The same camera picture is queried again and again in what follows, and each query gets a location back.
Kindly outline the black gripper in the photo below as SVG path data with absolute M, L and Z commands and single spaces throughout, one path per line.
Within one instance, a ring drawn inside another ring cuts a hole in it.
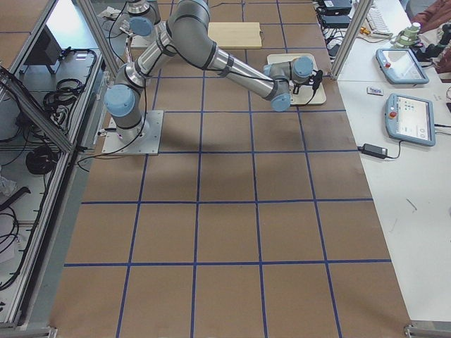
M 301 91 L 301 88 L 310 86 L 310 85 L 311 85 L 311 80 L 307 80 L 304 82 L 296 82 L 296 81 L 292 80 L 291 81 L 291 93 L 299 94 L 299 92 Z

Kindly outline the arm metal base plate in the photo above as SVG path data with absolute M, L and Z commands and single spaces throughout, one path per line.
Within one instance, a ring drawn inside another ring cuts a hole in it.
M 155 37 L 153 37 L 151 35 L 148 35 L 148 36 L 135 35 L 132 38 L 131 48 L 132 49 L 146 49 L 153 43 L 154 40 L 155 40 Z
M 131 130 L 123 130 L 116 127 L 113 118 L 110 118 L 102 148 L 103 154 L 120 155 L 145 155 L 157 156 L 161 142 L 163 126 L 163 111 L 147 111 L 143 123 Z

